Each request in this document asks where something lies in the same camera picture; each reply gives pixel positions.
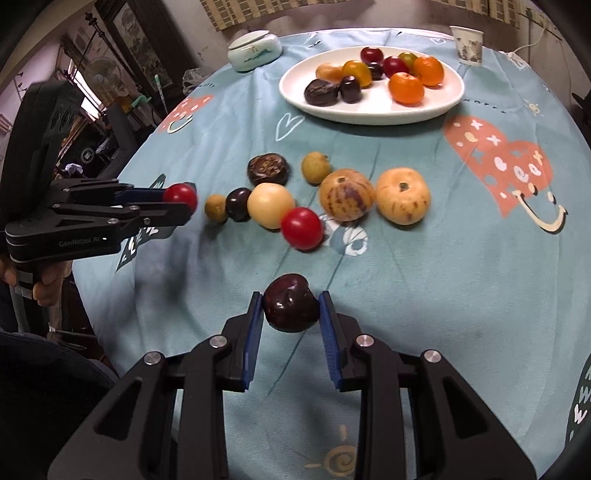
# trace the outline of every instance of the red cherry tomato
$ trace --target red cherry tomato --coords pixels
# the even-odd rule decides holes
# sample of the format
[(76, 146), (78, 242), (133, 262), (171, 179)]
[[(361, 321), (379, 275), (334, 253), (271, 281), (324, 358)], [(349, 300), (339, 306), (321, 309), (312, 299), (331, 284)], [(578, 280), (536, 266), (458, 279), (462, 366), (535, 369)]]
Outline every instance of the red cherry tomato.
[(322, 222), (312, 210), (297, 207), (283, 217), (281, 233), (293, 248), (312, 250), (324, 238)]
[(382, 70), (386, 74), (386, 77), (392, 78), (392, 75), (396, 73), (410, 73), (408, 65), (404, 63), (404, 60), (398, 57), (388, 57), (382, 64)]
[(379, 48), (375, 47), (365, 47), (361, 50), (361, 61), (363, 63), (382, 63), (384, 59), (384, 52), (382, 52)]
[(191, 187), (191, 185), (187, 185), (186, 183), (175, 183), (164, 191), (162, 201), (167, 203), (186, 203), (191, 209), (191, 213), (194, 213), (195, 210), (197, 210), (197, 202), (199, 201), (199, 198), (197, 197), (197, 192)]

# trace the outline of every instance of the finger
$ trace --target finger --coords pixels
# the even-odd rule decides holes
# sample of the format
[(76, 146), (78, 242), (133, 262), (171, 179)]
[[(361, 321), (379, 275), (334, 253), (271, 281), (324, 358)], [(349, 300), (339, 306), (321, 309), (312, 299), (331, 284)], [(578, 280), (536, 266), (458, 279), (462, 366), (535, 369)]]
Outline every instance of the finger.
[(66, 276), (66, 269), (68, 262), (59, 262), (46, 266), (41, 271), (41, 281), (45, 285), (51, 285), (56, 280), (63, 280)]
[(67, 278), (72, 273), (72, 264), (74, 262), (72, 260), (66, 262), (66, 272), (64, 273), (64, 278)]
[(0, 257), (0, 278), (11, 287), (14, 287), (17, 284), (17, 272), (14, 270), (10, 259), (3, 255)]
[(53, 283), (45, 285), (41, 282), (33, 287), (33, 298), (42, 307), (51, 307), (59, 302), (61, 296), (62, 278), (57, 278)]

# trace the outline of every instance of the table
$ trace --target table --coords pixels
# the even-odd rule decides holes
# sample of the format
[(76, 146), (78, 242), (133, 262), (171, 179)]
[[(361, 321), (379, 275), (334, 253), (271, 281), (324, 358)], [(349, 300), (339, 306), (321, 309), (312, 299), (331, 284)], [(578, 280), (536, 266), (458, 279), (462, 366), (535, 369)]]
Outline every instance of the table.
[[(203, 202), (248, 186), (248, 161), (277, 152), (293, 167), (290, 192), (321, 213), (299, 173), (303, 156), (321, 151), (372, 181), (389, 168), (417, 169), (431, 210), (405, 230), (376, 211), (354, 225), (326, 219), (327, 241), (309, 254), (255, 222), (212, 225), (201, 208), (182, 228), (148, 228), (121, 254), (74, 263), (108, 357), (122, 374), (147, 351), (189, 351), (245, 312), (254, 290), (300, 273), (392, 348), (442, 351), (541, 475), (591, 401), (589, 147), (536, 73), (492, 50), (474, 68), (458, 63), (449, 39), (386, 28), (281, 41), (275, 62), (247, 74), (226, 66), (199, 86), (121, 181), (191, 181)], [(437, 56), (464, 78), (463, 102), (417, 125), (359, 127), (304, 116), (280, 98), (279, 79), (298, 61), (363, 45)], [(251, 389), (226, 396), (232, 477), (350, 475), (358, 408), (356, 394), (334, 391), (317, 326), (289, 335), (266, 325)]]

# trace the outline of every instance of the orange tomato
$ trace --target orange tomato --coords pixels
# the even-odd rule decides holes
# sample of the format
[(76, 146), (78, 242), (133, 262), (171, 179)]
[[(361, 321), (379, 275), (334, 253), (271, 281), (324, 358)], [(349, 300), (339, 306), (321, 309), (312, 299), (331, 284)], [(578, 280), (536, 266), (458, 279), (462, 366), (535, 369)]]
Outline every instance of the orange tomato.
[(343, 65), (343, 77), (355, 77), (361, 88), (371, 85), (372, 77), (369, 67), (359, 60), (349, 60)]
[(413, 64), (413, 72), (428, 87), (440, 85), (445, 76), (443, 65), (435, 57), (417, 58)]
[(334, 63), (323, 63), (316, 69), (316, 78), (327, 82), (340, 83), (343, 76), (343, 67)]
[(421, 81), (408, 73), (399, 72), (392, 75), (388, 89), (392, 98), (403, 105), (419, 103), (425, 97), (425, 87)]

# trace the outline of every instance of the white plate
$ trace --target white plate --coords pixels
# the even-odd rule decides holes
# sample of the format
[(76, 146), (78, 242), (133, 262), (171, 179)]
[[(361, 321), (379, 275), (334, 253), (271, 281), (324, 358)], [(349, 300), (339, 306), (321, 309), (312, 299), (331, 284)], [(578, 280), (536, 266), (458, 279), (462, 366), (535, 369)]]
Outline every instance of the white plate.
[[(373, 82), (363, 90), (359, 103), (339, 103), (333, 106), (313, 106), (304, 99), (304, 89), (316, 78), (316, 67), (322, 63), (343, 64), (359, 60), (363, 47), (348, 47), (331, 50), (302, 60), (287, 70), (279, 82), (281, 96), (293, 106), (310, 115), (343, 124), (354, 125), (403, 125), (430, 120), (443, 115), (462, 101), (465, 86), (462, 77), (449, 65), (443, 63), (445, 78), (437, 89), (425, 88), (425, 98), (419, 106), (404, 106), (393, 102), (388, 90), (388, 79)], [(419, 57), (426, 55), (417, 51), (395, 47), (378, 47), (385, 57), (397, 57), (410, 51)]]

